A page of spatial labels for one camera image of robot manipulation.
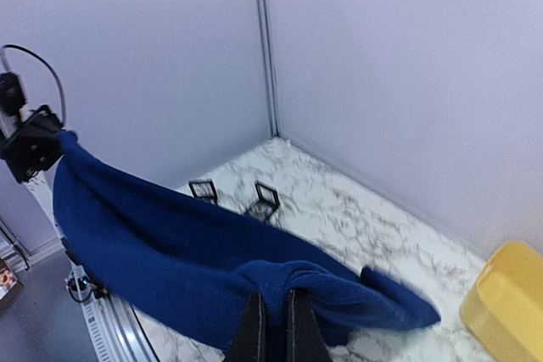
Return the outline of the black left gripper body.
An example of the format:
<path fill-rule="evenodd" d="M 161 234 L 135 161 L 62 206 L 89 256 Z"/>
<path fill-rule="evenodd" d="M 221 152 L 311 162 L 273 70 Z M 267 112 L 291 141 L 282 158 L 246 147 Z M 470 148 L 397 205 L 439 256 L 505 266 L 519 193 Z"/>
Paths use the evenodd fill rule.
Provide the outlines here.
<path fill-rule="evenodd" d="M 62 157 L 62 131 L 58 116 L 48 105 L 42 105 L 9 138 L 1 134 L 1 160 L 18 183 L 26 183 L 40 171 L 49 170 Z"/>

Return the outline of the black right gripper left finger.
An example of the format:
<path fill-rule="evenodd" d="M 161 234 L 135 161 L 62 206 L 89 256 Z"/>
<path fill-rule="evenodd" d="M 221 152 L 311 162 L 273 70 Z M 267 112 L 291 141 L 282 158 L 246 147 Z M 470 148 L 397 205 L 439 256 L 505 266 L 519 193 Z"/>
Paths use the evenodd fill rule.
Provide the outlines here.
<path fill-rule="evenodd" d="M 260 293 L 249 295 L 237 332 L 223 361 L 266 361 L 266 304 Z"/>

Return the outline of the navy blue printed t-shirt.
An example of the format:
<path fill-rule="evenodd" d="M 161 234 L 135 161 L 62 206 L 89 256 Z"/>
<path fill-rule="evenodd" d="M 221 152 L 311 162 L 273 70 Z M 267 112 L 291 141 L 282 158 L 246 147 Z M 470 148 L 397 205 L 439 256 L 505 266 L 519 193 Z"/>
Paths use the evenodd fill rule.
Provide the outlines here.
<path fill-rule="evenodd" d="M 326 344 L 357 328 L 423 329 L 432 304 L 371 268 L 355 273 L 320 248 L 259 220 L 129 175 L 64 131 L 53 212 L 86 272 L 185 337 L 228 350 L 250 294 L 266 304 L 270 361 L 285 352 L 284 304 L 306 290 Z"/>

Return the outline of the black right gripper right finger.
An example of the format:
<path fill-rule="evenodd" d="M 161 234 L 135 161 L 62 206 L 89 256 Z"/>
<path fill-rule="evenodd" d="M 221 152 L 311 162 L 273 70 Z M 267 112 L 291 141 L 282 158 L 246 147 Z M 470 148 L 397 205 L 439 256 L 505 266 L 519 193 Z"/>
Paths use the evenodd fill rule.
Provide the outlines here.
<path fill-rule="evenodd" d="M 286 305 L 285 360 L 332 362 L 307 291 L 291 290 Z"/>

